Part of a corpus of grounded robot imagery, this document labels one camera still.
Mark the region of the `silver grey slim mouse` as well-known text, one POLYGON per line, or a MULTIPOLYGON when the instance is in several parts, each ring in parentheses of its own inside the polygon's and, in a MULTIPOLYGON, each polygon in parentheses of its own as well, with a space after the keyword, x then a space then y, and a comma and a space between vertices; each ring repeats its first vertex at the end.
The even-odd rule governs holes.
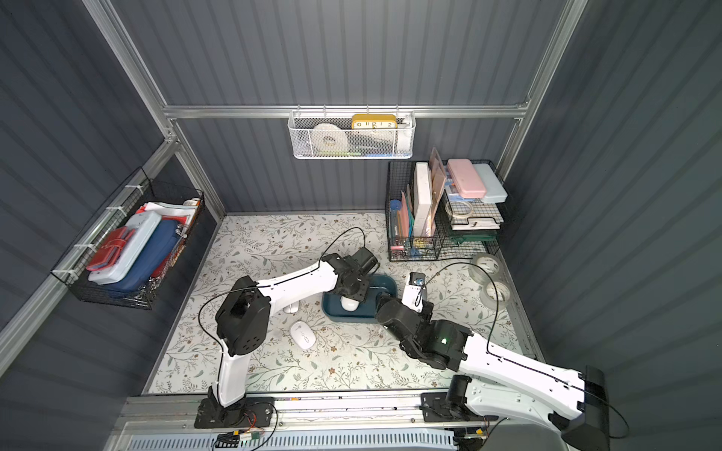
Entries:
POLYGON ((295 303, 288 304, 287 306, 285 306, 283 308, 283 311, 287 314, 295 314, 299 311, 299 308, 300 308, 300 303, 295 302, 295 303))

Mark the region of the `white small mouse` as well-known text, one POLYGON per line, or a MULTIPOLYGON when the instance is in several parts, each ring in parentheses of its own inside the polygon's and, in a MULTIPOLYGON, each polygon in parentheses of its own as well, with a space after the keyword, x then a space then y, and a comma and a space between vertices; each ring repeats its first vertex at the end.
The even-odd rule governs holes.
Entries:
POLYGON ((293 325, 291 325, 290 335, 293 343, 302 351, 311 350, 317 342, 316 334, 304 321, 293 323, 293 325))

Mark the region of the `white ribbed logo mouse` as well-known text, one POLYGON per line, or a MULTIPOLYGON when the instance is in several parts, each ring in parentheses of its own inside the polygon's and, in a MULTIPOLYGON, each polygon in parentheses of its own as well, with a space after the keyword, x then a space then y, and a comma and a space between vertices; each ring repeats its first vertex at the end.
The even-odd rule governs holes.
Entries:
POLYGON ((360 306, 360 302, 345 296, 340 297, 340 305, 347 312, 355 312, 360 306))

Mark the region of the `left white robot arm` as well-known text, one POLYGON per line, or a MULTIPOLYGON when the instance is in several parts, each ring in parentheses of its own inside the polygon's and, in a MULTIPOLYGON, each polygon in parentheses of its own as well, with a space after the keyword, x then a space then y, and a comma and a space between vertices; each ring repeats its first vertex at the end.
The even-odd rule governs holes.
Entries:
POLYGON ((251 356, 265 342, 276 313, 326 292, 362 303, 377 265, 377 257, 362 247, 351 256, 325 255, 304 269, 276 278, 237 280, 215 314, 221 346, 221 364, 212 385, 215 401, 229 408, 246 397, 251 356))

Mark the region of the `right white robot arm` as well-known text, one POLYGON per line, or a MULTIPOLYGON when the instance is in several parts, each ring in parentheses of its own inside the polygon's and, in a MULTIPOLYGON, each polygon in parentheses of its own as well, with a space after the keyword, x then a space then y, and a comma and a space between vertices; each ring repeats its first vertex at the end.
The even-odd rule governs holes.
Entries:
POLYGON ((454 372, 447 407, 455 416, 515 417, 558 432, 578 450, 609 450, 611 433, 605 373, 550 366, 492 343, 467 327, 433 319, 425 287, 410 297, 381 294, 376 321, 410 358, 454 372))

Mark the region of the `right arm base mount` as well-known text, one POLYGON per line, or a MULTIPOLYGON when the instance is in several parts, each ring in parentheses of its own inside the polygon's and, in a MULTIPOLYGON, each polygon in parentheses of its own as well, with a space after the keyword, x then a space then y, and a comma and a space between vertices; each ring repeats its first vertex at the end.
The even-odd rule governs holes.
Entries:
POLYGON ((426 423, 444 422, 485 422, 483 415, 473 413, 466 404, 448 400, 447 394, 424 392, 420 395, 420 406, 426 423))

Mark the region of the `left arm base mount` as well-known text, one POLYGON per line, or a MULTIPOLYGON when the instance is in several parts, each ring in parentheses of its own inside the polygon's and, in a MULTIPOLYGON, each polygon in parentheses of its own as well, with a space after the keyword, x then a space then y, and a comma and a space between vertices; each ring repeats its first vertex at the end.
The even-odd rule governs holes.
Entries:
POLYGON ((243 398, 232 406, 222 407, 210 395, 199 404, 194 428, 196 430, 267 428, 272 423, 274 408, 273 398, 243 398))

